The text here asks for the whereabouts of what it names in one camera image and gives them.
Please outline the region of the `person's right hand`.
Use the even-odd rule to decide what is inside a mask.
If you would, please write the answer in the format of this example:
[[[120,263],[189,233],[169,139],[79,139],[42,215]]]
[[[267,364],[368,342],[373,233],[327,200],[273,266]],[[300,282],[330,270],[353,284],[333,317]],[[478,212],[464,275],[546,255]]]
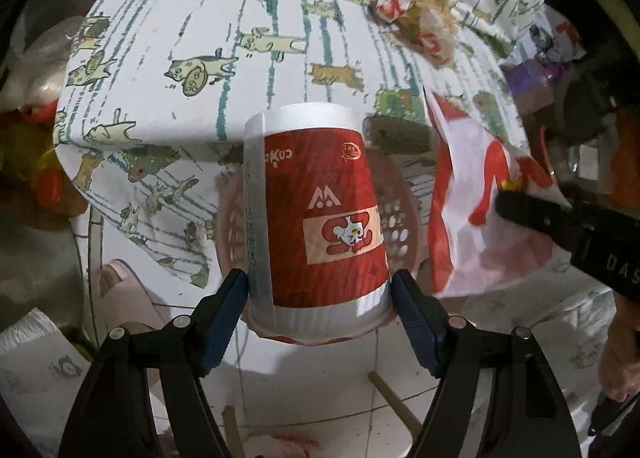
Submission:
[[[599,364],[599,381],[604,394],[623,402],[639,392],[639,305],[614,294],[616,313],[608,327]]]

